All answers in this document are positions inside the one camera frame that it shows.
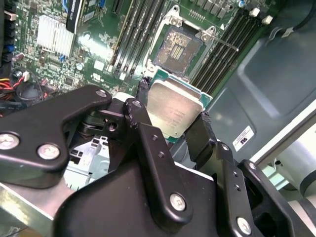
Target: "capacitor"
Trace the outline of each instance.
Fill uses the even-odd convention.
[[[76,64],[76,68],[77,68],[77,70],[81,71],[84,68],[84,64],[83,63],[77,63]]]
[[[13,56],[12,62],[21,61],[24,58],[24,53],[18,53]]]
[[[245,6],[245,2],[244,1],[239,1],[238,6],[239,7],[244,7]]]

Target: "screw head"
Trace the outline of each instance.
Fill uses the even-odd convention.
[[[134,100],[133,102],[133,105],[135,105],[135,106],[137,106],[137,107],[139,107],[139,108],[141,108],[142,107],[142,105],[139,103],[139,101],[137,101],[137,100]]]
[[[237,218],[237,225],[241,229],[241,231],[246,235],[251,235],[251,228],[249,223],[243,219],[242,217]]]
[[[184,211],[186,209],[186,202],[178,194],[171,194],[170,203],[174,209],[177,211]]]
[[[10,133],[0,134],[0,150],[10,150],[19,145],[20,139]]]
[[[106,95],[104,90],[97,90],[96,93],[97,93],[98,96],[107,97],[107,95]]]
[[[252,162],[249,163],[249,166],[250,166],[250,168],[252,168],[252,169],[256,169],[256,166],[255,166],[254,163],[252,163]]]
[[[56,159],[60,154],[58,147],[52,144],[41,145],[38,149],[38,155],[43,159]]]

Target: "aluminum heatsink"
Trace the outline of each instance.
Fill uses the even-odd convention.
[[[48,16],[39,17],[37,45],[43,50],[70,56],[74,34],[66,30],[66,25]]]

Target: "sticker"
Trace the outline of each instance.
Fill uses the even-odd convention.
[[[90,20],[93,16],[94,16],[94,11],[92,11],[92,12],[86,14],[86,15],[84,16],[83,22],[86,22],[86,21]]]
[[[242,133],[233,141],[233,146],[236,151],[239,151],[253,137],[254,132],[248,126]]]
[[[91,0],[91,1],[89,2],[89,7],[91,7],[91,6],[93,6],[93,5],[95,5],[95,0]]]
[[[103,68],[104,68],[104,63],[98,61],[98,60],[95,60],[94,62],[94,68],[95,69],[98,69],[100,71],[103,71]]]

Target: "integrated circuit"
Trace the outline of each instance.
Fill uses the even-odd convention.
[[[183,77],[203,42],[181,28],[171,26],[153,61],[170,73]]]
[[[74,82],[73,79],[71,79],[69,77],[66,77],[66,79],[65,79],[65,84],[66,85],[73,86],[73,82]]]

